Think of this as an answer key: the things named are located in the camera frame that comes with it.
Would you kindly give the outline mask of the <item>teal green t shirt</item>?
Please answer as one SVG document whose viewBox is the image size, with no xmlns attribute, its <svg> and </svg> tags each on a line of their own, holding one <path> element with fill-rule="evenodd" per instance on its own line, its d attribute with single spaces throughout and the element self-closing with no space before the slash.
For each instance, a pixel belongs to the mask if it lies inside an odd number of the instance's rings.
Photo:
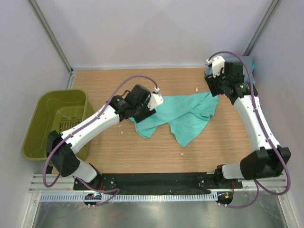
<svg viewBox="0 0 304 228">
<path fill-rule="evenodd" d="M 210 92 L 192 95 L 165 96 L 164 103 L 156 108 L 156 113 L 137 123 L 135 131 L 143 138 L 150 138 L 159 126 L 168 124 L 176 141 L 182 147 L 192 142 L 215 116 L 219 103 L 218 96 Z"/>
</svg>

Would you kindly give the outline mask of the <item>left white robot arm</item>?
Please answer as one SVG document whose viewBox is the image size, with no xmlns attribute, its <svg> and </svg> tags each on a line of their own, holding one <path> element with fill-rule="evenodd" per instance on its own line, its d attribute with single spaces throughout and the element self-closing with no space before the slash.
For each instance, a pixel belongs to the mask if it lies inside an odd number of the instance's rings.
<svg viewBox="0 0 304 228">
<path fill-rule="evenodd" d="M 53 130 L 47 138 L 47 162 L 51 162 L 61 177 L 72 176 L 86 189 L 101 190 L 102 175 L 77 153 L 104 130 L 133 118 L 137 123 L 156 113 L 164 98 L 156 88 L 153 92 L 135 85 L 123 96 L 113 95 L 96 113 L 61 133 Z"/>
</svg>

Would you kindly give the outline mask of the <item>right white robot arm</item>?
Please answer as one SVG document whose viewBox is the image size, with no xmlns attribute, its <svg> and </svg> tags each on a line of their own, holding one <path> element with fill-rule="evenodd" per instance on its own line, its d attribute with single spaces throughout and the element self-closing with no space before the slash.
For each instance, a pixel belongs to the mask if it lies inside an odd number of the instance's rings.
<svg viewBox="0 0 304 228">
<path fill-rule="evenodd" d="M 251 153 L 240 162 L 221 166 L 224 179 L 264 179 L 278 177 L 291 157 L 274 137 L 260 107 L 254 85 L 245 81 L 243 64 L 218 56 L 207 60 L 205 80 L 213 96 L 225 95 L 236 108 L 249 136 Z"/>
</svg>

